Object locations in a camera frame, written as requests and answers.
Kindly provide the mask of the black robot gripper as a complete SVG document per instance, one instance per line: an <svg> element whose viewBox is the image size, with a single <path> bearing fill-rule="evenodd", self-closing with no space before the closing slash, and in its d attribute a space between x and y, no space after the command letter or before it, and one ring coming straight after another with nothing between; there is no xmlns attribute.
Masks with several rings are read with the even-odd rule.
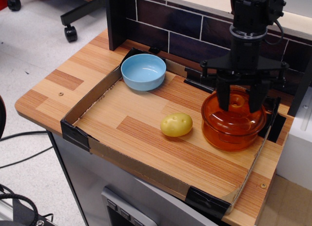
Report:
<svg viewBox="0 0 312 226"><path fill-rule="evenodd" d="M249 109L254 113L261 109L270 87L284 85L284 73L289 68L286 62L279 62L260 56L262 42L268 29L244 32L230 26L231 49L225 56L203 60L200 63L202 85L216 85L219 107L229 109L230 85L251 85Z"/></svg>

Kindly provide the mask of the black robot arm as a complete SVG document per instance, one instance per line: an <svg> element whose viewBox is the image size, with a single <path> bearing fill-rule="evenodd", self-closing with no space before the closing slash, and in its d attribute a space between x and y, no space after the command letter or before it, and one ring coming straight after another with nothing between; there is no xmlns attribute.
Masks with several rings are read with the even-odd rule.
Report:
<svg viewBox="0 0 312 226"><path fill-rule="evenodd" d="M230 26L231 48L227 55L201 62L202 85L214 83L219 107L230 105L231 85L250 86L249 110L258 111L274 84L284 85L286 62L260 56L269 25L280 27L284 0L231 0L234 21Z"/></svg>

